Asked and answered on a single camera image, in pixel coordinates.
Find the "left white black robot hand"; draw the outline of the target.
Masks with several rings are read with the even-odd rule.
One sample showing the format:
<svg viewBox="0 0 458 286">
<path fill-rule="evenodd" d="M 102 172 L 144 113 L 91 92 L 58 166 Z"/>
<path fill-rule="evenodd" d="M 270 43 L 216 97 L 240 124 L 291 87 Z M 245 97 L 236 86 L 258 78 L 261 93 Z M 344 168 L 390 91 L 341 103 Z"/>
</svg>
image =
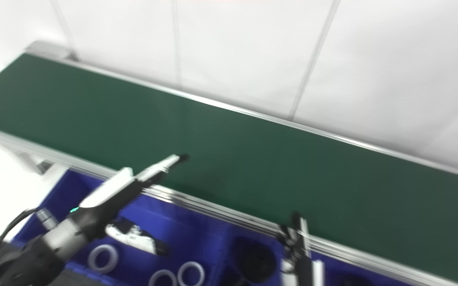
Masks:
<svg viewBox="0 0 458 286">
<path fill-rule="evenodd" d="M 188 158 L 187 154 L 172 154 L 145 168 L 139 174 L 134 174 L 131 167 L 122 168 L 97 187 L 68 215 L 78 227 L 74 235 L 85 238 L 87 242 L 109 236 L 141 251 L 169 256 L 171 250 L 167 243 L 155 238 L 135 222 L 117 217 L 143 190 L 159 183 L 175 165 Z"/>
</svg>

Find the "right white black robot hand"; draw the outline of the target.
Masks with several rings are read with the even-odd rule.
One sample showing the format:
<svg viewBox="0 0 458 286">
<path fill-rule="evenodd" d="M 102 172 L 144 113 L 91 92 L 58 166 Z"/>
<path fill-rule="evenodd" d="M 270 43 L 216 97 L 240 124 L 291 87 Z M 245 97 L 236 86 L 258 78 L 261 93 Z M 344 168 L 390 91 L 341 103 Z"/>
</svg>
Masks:
<svg viewBox="0 0 458 286">
<path fill-rule="evenodd" d="M 325 264 L 312 260 L 309 248 L 310 235 L 307 220 L 298 211 L 291 214 L 292 228 L 279 225 L 275 238 L 283 246 L 280 259 L 282 286 L 324 286 Z"/>
</svg>

